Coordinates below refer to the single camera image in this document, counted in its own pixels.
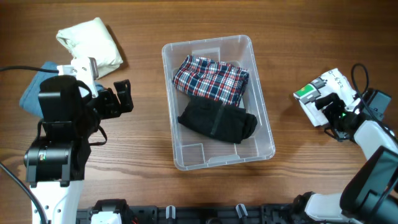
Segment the white printed package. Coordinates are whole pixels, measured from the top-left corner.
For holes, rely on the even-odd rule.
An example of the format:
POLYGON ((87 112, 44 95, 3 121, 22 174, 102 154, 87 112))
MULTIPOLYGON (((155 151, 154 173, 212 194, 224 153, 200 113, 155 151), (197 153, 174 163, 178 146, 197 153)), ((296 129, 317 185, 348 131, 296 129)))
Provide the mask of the white printed package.
POLYGON ((320 109, 316 109, 315 100, 326 97, 331 93, 336 93, 346 106, 359 102, 354 98, 356 92, 349 84, 348 79, 337 68, 321 74, 303 88, 294 92, 293 96, 298 100, 314 127, 317 127, 327 124, 328 120, 320 109))

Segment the cream cloth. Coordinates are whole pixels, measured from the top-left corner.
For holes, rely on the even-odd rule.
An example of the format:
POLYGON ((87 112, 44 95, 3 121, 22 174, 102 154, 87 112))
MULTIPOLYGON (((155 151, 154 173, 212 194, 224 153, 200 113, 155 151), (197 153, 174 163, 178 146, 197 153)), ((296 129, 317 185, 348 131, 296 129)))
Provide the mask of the cream cloth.
POLYGON ((56 39, 73 58, 94 58, 98 79, 117 70, 124 62, 118 46, 99 17, 59 30, 56 39))

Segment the plaid cloth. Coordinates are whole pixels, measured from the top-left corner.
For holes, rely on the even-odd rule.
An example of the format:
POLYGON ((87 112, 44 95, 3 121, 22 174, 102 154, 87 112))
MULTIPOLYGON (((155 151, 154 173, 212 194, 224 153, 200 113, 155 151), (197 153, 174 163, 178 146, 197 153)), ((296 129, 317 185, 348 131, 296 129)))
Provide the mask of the plaid cloth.
POLYGON ((172 79, 174 87, 189 96, 220 100, 239 106, 249 72, 227 62, 187 55, 172 79))

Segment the blue jeans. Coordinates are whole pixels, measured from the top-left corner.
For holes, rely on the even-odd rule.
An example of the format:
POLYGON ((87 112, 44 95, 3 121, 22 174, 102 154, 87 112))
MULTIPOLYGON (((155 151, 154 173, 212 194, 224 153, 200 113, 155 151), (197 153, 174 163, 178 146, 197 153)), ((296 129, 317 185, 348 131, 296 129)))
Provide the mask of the blue jeans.
MULTIPOLYGON (((44 69, 55 68, 57 64, 46 62, 44 69)), ((104 87, 95 82, 99 92, 104 87)), ((71 75, 38 72, 21 96, 19 106, 46 120, 71 120, 84 110, 85 102, 91 99, 86 84, 71 75)))

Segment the black cloth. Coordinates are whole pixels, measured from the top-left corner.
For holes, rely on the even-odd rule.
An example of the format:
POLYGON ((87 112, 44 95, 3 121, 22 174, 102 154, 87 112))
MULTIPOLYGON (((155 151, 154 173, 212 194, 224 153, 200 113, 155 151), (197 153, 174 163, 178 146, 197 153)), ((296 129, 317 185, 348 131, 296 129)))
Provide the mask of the black cloth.
POLYGON ((200 96, 190 97, 178 122, 209 138, 235 144, 251 137, 258 124, 244 108, 200 96))

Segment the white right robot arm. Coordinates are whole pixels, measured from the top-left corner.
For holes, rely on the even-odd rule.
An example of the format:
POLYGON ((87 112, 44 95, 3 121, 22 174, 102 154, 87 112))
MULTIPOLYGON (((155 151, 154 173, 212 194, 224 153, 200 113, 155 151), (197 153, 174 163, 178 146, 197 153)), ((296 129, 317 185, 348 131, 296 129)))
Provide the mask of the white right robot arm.
POLYGON ((336 93, 304 96, 328 121, 326 133, 338 141, 354 141, 366 163, 340 194, 307 192, 295 198, 291 214, 306 223, 397 223, 397 141, 381 126, 391 97, 379 90, 355 94, 351 104, 336 93))

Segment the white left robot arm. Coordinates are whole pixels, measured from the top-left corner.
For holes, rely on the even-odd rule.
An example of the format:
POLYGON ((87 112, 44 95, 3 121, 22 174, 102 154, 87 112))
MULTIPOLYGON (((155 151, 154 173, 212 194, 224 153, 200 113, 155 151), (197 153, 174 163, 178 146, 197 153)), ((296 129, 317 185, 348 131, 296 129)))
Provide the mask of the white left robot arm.
POLYGON ((102 131, 100 122, 133 110, 129 80, 97 94, 83 81, 59 75, 40 84, 43 118, 24 156, 26 181, 32 197, 33 223, 74 223, 83 190, 90 142, 102 131))

